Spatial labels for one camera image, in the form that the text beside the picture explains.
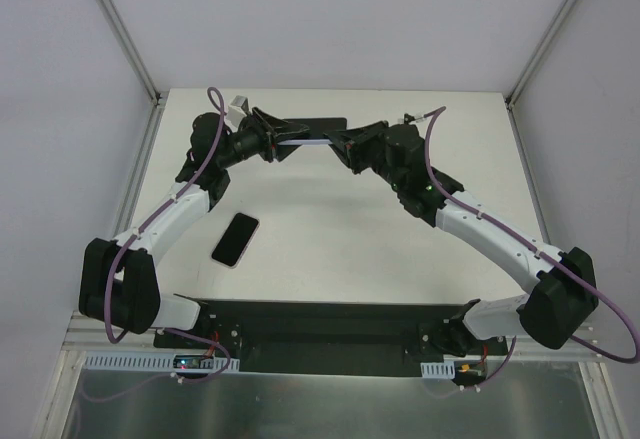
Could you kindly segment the lilac silicone phone case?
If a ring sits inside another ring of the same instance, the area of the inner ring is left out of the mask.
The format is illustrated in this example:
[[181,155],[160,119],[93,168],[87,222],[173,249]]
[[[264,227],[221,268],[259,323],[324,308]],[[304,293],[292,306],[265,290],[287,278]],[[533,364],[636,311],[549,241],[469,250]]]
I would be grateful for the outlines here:
[[337,130],[346,130],[348,121],[345,117],[321,117],[321,118],[288,118],[287,122],[292,124],[304,125],[308,131],[301,136],[288,139],[292,144],[301,144],[311,141],[324,142],[326,134]]

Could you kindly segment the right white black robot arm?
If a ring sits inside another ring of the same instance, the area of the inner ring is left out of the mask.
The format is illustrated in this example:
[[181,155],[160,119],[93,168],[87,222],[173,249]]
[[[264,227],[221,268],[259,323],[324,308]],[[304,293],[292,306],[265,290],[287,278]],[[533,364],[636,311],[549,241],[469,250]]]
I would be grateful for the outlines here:
[[521,296],[468,302],[433,332],[434,347],[461,357],[485,340],[527,335],[558,350],[598,306],[587,253],[536,241],[484,210],[461,183],[432,166],[429,140],[416,126],[377,122],[326,137],[353,173],[372,170],[410,215],[466,242],[523,290]]

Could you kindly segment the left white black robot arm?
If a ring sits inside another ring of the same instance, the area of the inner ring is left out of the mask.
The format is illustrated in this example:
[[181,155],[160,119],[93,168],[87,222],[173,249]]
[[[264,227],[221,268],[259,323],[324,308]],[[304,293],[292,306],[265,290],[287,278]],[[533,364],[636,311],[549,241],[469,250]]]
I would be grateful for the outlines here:
[[192,123],[191,146],[168,193],[139,225],[111,240],[96,238],[85,249],[79,310],[105,325],[110,342],[152,328],[176,329],[188,347],[204,346],[210,322],[194,300],[162,294],[156,267],[197,221],[222,199],[230,183],[228,170],[253,156],[281,160],[280,143],[306,139],[310,129],[300,121],[273,117],[258,108],[230,130],[221,113],[208,112]]

